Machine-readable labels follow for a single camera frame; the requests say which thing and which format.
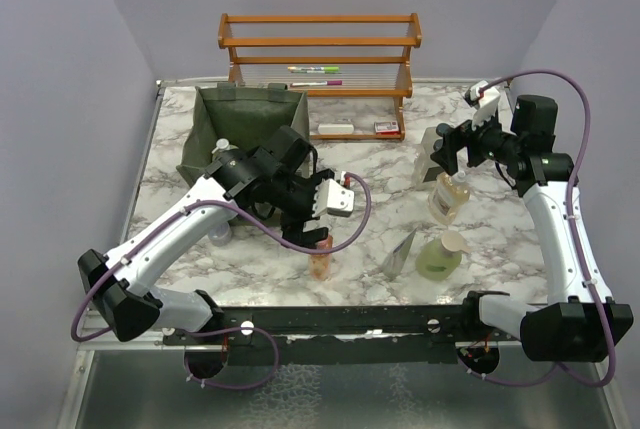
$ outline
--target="robotic arm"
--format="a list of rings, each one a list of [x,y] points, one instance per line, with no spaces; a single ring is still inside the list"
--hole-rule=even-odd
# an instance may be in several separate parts
[[[219,328],[222,312],[206,292],[181,293],[154,284],[211,228],[236,216],[229,204],[249,209],[268,203],[280,209],[283,237],[298,246],[314,248],[326,239],[327,228],[305,232],[304,224],[323,214],[348,217],[354,194],[344,173],[336,177],[324,170],[309,178],[296,174],[313,150],[283,126],[249,153],[223,152],[180,201],[140,234],[104,255],[95,250],[83,254],[78,266],[86,292],[113,272],[93,302],[117,338],[126,342],[151,328]],[[131,255],[133,248],[140,249]]]
[[[573,170],[567,154],[553,152],[558,106],[553,99],[518,97],[511,133],[502,130],[497,109],[500,93],[487,82],[473,86],[465,100],[477,109],[473,120],[457,127],[441,124],[442,137],[431,158],[450,175],[458,171],[457,153],[466,148],[468,165],[476,167],[487,159],[503,164],[515,180],[514,189],[524,200],[535,224],[547,269],[548,305],[534,307],[515,301],[504,293],[470,293],[475,324],[499,328],[522,342],[534,361],[599,362],[607,355],[604,332],[594,297],[606,311],[614,342],[633,323],[631,309],[617,304],[597,268],[587,233],[580,217],[577,188],[573,190],[572,211],[565,194]],[[586,280],[569,227],[574,219],[584,257],[592,274]]]

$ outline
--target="marble surface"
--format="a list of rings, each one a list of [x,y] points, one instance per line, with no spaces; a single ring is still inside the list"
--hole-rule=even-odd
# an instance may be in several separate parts
[[[375,305],[459,303],[470,290],[497,290],[527,302],[543,302],[546,278],[533,222],[524,204],[490,163],[469,169],[470,201],[450,228],[469,242],[472,253],[445,281],[433,282],[414,270],[423,244],[439,235],[427,209],[428,192],[411,187],[418,144],[425,128],[458,124],[472,111],[463,86],[415,85],[405,101],[404,142],[318,142],[319,167],[360,174],[371,187],[373,212],[362,236],[334,254],[331,277],[311,278],[308,256],[279,246],[253,227],[235,227],[231,243],[214,247],[205,237],[178,259],[158,285],[179,291],[204,289],[222,305]],[[167,88],[129,235],[160,216],[188,190],[175,166],[192,125],[195,89]],[[511,118],[506,97],[501,120]],[[310,99],[312,132],[321,121],[350,118],[357,129],[390,120],[391,100]],[[363,197],[356,188],[356,210],[348,218],[327,217],[334,241],[346,239],[360,223]],[[402,274],[389,281],[380,264],[414,228],[417,234]]]

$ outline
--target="wooden rack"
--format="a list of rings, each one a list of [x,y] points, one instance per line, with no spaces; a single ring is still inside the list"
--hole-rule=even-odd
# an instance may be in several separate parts
[[[404,36],[367,37],[234,37],[232,25],[238,24],[399,24],[407,27]],[[422,32],[418,15],[387,16],[230,16],[222,14],[218,31],[218,45],[229,51],[229,81],[239,84],[263,84],[270,82],[293,83],[318,80],[317,74],[295,74],[288,71],[291,65],[340,66],[341,86],[292,88],[306,91],[309,97],[389,97],[393,99],[399,134],[314,134],[314,139],[398,139],[405,137],[402,116],[403,98],[411,97],[412,84],[409,59],[412,47],[420,47]],[[295,56],[239,56],[238,48],[311,48],[311,47],[372,48],[374,55],[295,55]],[[402,48],[399,54],[375,55],[375,48]]]

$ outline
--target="purple cable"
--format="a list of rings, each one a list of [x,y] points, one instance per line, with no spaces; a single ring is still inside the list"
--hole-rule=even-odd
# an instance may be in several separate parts
[[[568,82],[578,93],[580,96],[580,100],[582,101],[582,105],[584,107],[584,129],[582,131],[582,142],[580,143],[580,150],[578,151],[578,156],[576,157],[575,164],[573,166],[573,170],[571,171],[571,175],[569,176],[569,181],[567,182],[567,192],[565,197],[565,203],[567,206],[567,221],[569,222],[569,229],[571,231],[571,237],[573,239],[573,243],[576,247],[576,254],[578,256],[578,260],[580,262],[580,270],[582,271],[582,276],[585,281],[591,281],[591,271],[589,270],[589,266],[587,264],[587,259],[584,255],[584,249],[582,247],[582,241],[580,241],[580,234],[578,233],[578,226],[576,224],[576,220],[573,212],[573,186],[576,183],[576,179],[578,177],[578,171],[580,170],[580,166],[582,165],[582,160],[584,159],[584,153],[587,150],[587,143],[589,142],[589,132],[591,131],[591,106],[589,105],[589,100],[587,99],[587,95],[584,90],[580,87],[580,85],[571,77],[563,74],[562,72],[554,71],[552,69],[532,69],[529,71],[522,71],[511,76],[501,77],[500,79],[496,79],[494,81],[489,82],[486,86],[480,89],[480,93],[482,94],[487,89],[506,82],[510,79],[515,79],[520,76],[528,76],[530,74],[548,74],[551,76],[559,77],[560,79]],[[598,295],[598,291],[596,290],[593,284],[588,284],[587,288],[589,289],[589,293],[593,299],[593,302],[596,305],[596,309],[598,311],[598,315],[600,316],[600,322],[602,323],[602,329],[604,331],[604,338],[607,344],[607,352],[609,354],[609,367],[607,368],[607,373],[605,376],[599,381],[591,381],[580,374],[575,373],[571,369],[569,369],[566,365],[560,363],[560,367],[567,374],[573,377],[578,382],[584,384],[589,387],[603,387],[609,384],[613,380],[613,376],[616,372],[616,350],[615,350],[615,342],[613,340],[613,334],[611,333],[611,328],[609,327],[609,321],[607,319],[607,314],[605,312],[604,305],[600,301],[600,296]]]
[[[367,186],[367,183],[364,182],[364,179],[362,179],[357,174],[352,174],[348,172],[346,173],[346,175],[348,177],[355,179],[358,182],[358,184],[362,186],[362,190],[364,191],[364,196],[366,201],[364,216],[362,217],[362,222],[360,223],[358,228],[355,230],[355,232],[346,241],[344,241],[341,244],[338,244],[337,246],[331,249],[307,249],[306,247],[297,246],[292,242],[289,242],[286,239],[282,238],[280,235],[276,234],[272,229],[265,226],[262,222],[260,222],[258,219],[253,217],[247,211],[244,211],[243,209],[240,209],[236,205],[230,204],[228,202],[216,201],[216,200],[199,201],[189,206],[185,206],[185,209],[187,210],[187,213],[190,213],[194,209],[198,209],[200,207],[205,207],[205,206],[223,207],[225,209],[229,209],[230,211],[235,212],[240,217],[251,222],[254,226],[256,226],[258,229],[264,232],[267,236],[271,237],[272,239],[274,239],[275,241],[279,242],[280,244],[282,244],[283,246],[289,249],[293,249],[294,251],[302,252],[304,254],[313,254],[313,255],[333,254],[334,252],[341,251],[345,247],[351,245],[353,241],[355,241],[360,236],[360,234],[362,234],[362,231],[364,231],[364,228],[367,225],[367,222],[369,221],[369,217],[371,216],[372,202],[371,202],[371,190],[369,189],[369,186]],[[136,254],[138,254],[138,252],[140,252],[147,244],[153,241],[158,236],[158,234],[160,234],[162,231],[164,231],[167,227],[169,227],[171,224],[173,224],[175,221],[177,221],[181,217],[184,217],[184,214],[182,212],[177,212],[169,216],[165,221],[163,221],[160,225],[158,225],[158,227],[156,227],[153,231],[151,231],[149,235],[147,235],[147,237],[145,237],[133,249],[131,249],[131,251],[125,254],[124,258],[131,260],[131,258],[134,257]],[[78,335],[78,326],[80,325],[80,319],[82,319],[82,314],[87,309],[87,307],[89,307],[89,304],[93,299],[93,296],[95,296],[96,293],[102,287],[102,285],[105,284],[109,280],[109,278],[111,278],[111,276],[113,276],[121,268],[122,268],[122,262],[121,261],[116,262],[113,265],[113,267],[109,269],[107,272],[105,272],[102,275],[102,277],[98,279],[98,281],[91,287],[91,289],[89,289],[84,299],[80,303],[80,307],[78,308],[75,315],[73,316],[73,321],[71,322],[71,339],[73,339],[76,342],[87,342],[87,341],[91,341],[92,339],[95,339],[96,337],[102,336],[103,334],[106,334],[111,330],[111,328],[105,327],[104,329],[100,329],[99,331],[89,334],[88,336]]]
[[[198,379],[197,377],[194,377],[193,374],[191,373],[191,368],[189,368],[189,361],[187,361],[187,358],[185,356],[184,369],[185,371],[187,371],[187,374],[189,374],[189,377],[194,381],[199,382],[200,384],[204,384],[205,386],[216,387],[218,389],[229,389],[232,391],[246,391],[249,389],[255,389],[269,382],[269,380],[276,375],[276,371],[278,370],[278,364],[280,363],[280,351],[278,350],[278,343],[276,342],[276,340],[273,338],[271,334],[269,334],[264,329],[260,329],[259,327],[252,327],[252,328],[230,327],[227,329],[220,329],[219,331],[187,332],[187,334],[190,334],[191,336],[194,336],[194,337],[210,337],[210,336],[221,336],[223,334],[229,334],[232,332],[240,332],[240,331],[256,331],[262,334],[264,337],[266,337],[269,340],[269,342],[271,343],[271,346],[273,347],[273,365],[269,370],[269,374],[264,376],[259,381],[252,382],[250,384],[239,384],[239,385],[223,384],[221,382],[215,382],[209,379]]]
[[[549,379],[551,379],[556,373],[556,371],[558,370],[558,365],[553,364],[551,366],[551,369],[549,369],[549,371],[547,371],[545,374],[540,376],[538,379],[534,379],[533,381],[528,381],[528,382],[513,382],[513,381],[505,381],[502,379],[498,379],[497,377],[478,374],[477,372],[469,369],[467,365],[464,363],[464,361],[460,359],[460,356],[458,356],[458,363],[461,364],[467,370],[467,373],[471,374],[473,377],[482,379],[485,382],[490,382],[491,384],[497,384],[498,386],[506,386],[506,387],[533,387],[533,386],[537,386],[538,384],[544,384]]]

